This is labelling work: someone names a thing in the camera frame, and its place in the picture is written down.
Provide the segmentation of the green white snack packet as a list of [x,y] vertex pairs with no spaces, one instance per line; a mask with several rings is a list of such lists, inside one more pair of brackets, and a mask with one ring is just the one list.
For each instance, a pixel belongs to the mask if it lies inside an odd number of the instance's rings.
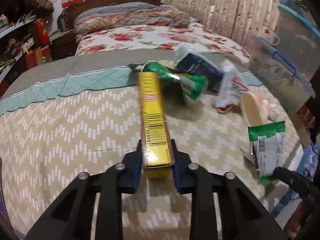
[[248,128],[248,137],[253,163],[260,181],[268,180],[276,168],[282,167],[285,151],[284,121]]

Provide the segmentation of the pink white paper cup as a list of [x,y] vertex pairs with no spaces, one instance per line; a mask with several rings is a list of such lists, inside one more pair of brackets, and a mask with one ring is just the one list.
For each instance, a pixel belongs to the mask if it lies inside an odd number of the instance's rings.
[[262,94],[244,92],[240,100],[240,108],[249,127],[268,123],[269,104]]

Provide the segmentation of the yellow long carton box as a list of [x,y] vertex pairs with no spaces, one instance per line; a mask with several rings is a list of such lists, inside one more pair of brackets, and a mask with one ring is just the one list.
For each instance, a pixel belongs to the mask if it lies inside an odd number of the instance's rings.
[[138,82],[144,172],[150,179],[165,178],[170,175],[175,159],[163,112],[159,78],[154,72],[141,72]]

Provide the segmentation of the red white toothpaste tube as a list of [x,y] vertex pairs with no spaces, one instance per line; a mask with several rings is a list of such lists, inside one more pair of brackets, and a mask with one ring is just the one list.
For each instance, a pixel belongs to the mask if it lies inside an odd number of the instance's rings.
[[222,68],[224,75],[220,84],[215,107],[219,113],[226,113],[233,106],[237,106],[248,85],[235,65]]

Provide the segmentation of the green crushed soda can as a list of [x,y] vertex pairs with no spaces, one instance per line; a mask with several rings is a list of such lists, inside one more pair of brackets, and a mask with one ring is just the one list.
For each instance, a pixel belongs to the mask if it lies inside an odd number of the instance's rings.
[[180,77],[177,74],[172,73],[168,68],[161,65],[158,62],[146,63],[142,69],[142,72],[152,72],[158,75],[160,84],[168,86],[174,83],[180,83]]

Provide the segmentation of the dark blue drink carton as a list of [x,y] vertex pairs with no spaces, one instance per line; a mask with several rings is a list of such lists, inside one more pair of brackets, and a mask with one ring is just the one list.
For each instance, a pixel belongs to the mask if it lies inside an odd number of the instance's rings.
[[208,87],[215,92],[219,91],[224,73],[203,54],[181,45],[175,50],[174,64],[179,72],[205,76]]

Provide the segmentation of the beige round trash bin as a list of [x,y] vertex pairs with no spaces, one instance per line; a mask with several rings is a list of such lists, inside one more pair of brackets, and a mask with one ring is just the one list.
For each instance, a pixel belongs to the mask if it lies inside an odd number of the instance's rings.
[[289,115],[295,129],[296,129],[296,132],[298,133],[298,136],[300,138],[302,145],[304,147],[309,147],[310,137],[308,135],[308,132],[307,132],[306,127],[304,126],[302,120],[300,119],[298,114],[292,110],[289,111],[288,115]]

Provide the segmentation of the crumpled white tissue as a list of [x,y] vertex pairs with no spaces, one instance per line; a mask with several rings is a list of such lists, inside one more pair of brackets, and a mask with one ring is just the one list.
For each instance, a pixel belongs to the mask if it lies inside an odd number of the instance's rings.
[[270,102],[268,105],[268,119],[272,122],[276,122],[279,117],[278,106],[275,103]]

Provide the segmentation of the lower storage box blue lid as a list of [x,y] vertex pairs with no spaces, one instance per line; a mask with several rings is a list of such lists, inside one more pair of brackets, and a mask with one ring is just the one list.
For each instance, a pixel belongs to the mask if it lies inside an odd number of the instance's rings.
[[249,70],[279,100],[286,111],[297,112],[316,93],[306,77],[266,39],[253,37]]

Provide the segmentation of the upper storage box teal lid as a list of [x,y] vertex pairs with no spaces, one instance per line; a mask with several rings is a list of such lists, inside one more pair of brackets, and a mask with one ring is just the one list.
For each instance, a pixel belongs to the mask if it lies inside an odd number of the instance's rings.
[[280,43],[276,48],[310,80],[319,67],[319,31],[286,5],[280,4],[278,9]]

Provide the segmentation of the white enamel mug red star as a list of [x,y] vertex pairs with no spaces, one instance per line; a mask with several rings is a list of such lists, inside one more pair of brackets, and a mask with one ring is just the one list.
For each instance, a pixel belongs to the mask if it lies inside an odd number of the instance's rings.
[[280,37],[268,26],[262,27],[259,37],[273,46],[280,43]]

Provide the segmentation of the red paper gift bag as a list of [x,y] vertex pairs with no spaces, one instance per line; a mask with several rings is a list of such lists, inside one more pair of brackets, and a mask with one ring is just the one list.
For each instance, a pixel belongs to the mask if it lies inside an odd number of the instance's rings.
[[26,60],[28,69],[32,69],[34,67],[42,65],[43,59],[42,59],[41,48],[38,47],[34,50],[29,51],[29,53],[25,56],[25,60]]

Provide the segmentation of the metal storage shelf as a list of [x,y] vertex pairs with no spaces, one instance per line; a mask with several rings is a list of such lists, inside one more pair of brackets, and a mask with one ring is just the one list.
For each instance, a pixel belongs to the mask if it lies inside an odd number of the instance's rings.
[[36,20],[36,16],[30,16],[23,21],[9,24],[7,18],[1,16],[1,83],[34,45],[31,27]]

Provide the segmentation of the floral bed sheet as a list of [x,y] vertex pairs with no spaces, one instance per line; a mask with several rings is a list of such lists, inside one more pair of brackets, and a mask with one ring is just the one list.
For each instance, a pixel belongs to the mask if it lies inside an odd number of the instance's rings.
[[184,45],[199,52],[229,54],[247,62],[249,53],[230,38],[218,35],[194,22],[188,28],[132,25],[101,30],[80,39],[76,55],[112,50],[175,50]]

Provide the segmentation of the leaf pattern curtain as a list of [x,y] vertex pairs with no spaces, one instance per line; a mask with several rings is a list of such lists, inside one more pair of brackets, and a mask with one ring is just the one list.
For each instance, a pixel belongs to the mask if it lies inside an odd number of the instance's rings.
[[275,30],[279,0],[167,0],[213,32],[231,38],[251,52],[253,37],[264,27]]

